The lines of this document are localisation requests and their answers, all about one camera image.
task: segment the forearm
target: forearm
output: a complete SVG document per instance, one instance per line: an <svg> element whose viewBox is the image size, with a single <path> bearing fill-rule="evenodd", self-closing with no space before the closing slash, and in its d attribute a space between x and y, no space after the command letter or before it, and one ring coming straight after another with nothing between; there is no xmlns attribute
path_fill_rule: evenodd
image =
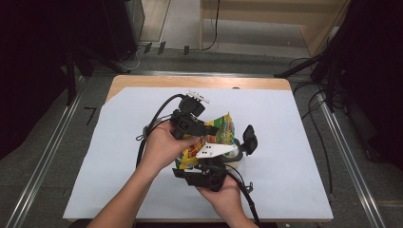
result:
<svg viewBox="0 0 403 228"><path fill-rule="evenodd" d="M139 166L88 227L132 227L155 176Z"/></svg>

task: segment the tripod leg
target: tripod leg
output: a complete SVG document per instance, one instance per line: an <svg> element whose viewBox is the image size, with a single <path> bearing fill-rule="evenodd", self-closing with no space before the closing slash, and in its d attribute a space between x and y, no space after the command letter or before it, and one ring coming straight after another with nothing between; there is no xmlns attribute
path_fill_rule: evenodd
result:
<svg viewBox="0 0 403 228"><path fill-rule="evenodd" d="M337 60L333 60L329 72L328 85L326 89L326 105L332 112L335 111L333 98L335 96L336 78L339 76L340 76L340 67L338 66Z"/></svg>
<svg viewBox="0 0 403 228"><path fill-rule="evenodd" d="M71 48L67 52L66 59L67 79L68 79L68 97L66 105L69 106L76 96L75 73L74 73L74 60Z"/></svg>

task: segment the white sheet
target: white sheet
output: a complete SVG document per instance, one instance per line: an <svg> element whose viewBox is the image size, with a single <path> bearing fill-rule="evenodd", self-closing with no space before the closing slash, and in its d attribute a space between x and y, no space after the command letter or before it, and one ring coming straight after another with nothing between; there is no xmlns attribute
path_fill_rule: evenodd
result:
<svg viewBox="0 0 403 228"><path fill-rule="evenodd" d="M203 121L229 112L241 140L248 124L259 146L244 157L238 170L252 181L251 197L261 219L332 219L317 165L297 112L292 92L268 89L195 88L210 104ZM167 98L186 88L127 87L101 111L92 141L68 202L65 219L91 219L132 174L140 142L135 138ZM174 100L163 111L178 107ZM186 181L165 168L144 200L138 219L217 219L211 205ZM244 210L252 218L242 198Z"/></svg>

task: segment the human hand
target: human hand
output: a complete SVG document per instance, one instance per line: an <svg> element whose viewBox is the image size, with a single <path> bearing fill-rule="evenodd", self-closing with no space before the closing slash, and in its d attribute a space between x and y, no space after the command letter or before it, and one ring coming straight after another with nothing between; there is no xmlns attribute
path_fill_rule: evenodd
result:
<svg viewBox="0 0 403 228"><path fill-rule="evenodd" d="M213 192L207 188L196 188L230 227L258 227L243 212L240 189L238 184L229 176L225 178L218 192Z"/></svg>
<svg viewBox="0 0 403 228"><path fill-rule="evenodd" d="M171 132L175 127L171 122L158 125L147 137L144 155L139 167L146 167L157 175L163 168L172 163L188 146L196 143L200 137L189 137L176 140Z"/></svg>

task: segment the snack bag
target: snack bag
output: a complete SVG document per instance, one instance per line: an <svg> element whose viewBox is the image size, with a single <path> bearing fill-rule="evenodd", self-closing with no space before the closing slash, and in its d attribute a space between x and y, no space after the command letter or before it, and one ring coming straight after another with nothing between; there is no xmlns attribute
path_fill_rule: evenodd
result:
<svg viewBox="0 0 403 228"><path fill-rule="evenodd" d="M219 144L233 144L235 139L235 127L232 123L231 116L228 114L217 118L214 121L205 123L219 128L217 135L201 137L195 144L183 150L181 155L175 160L178 169L190 169L198 165L196 154L202 149L206 142Z"/></svg>

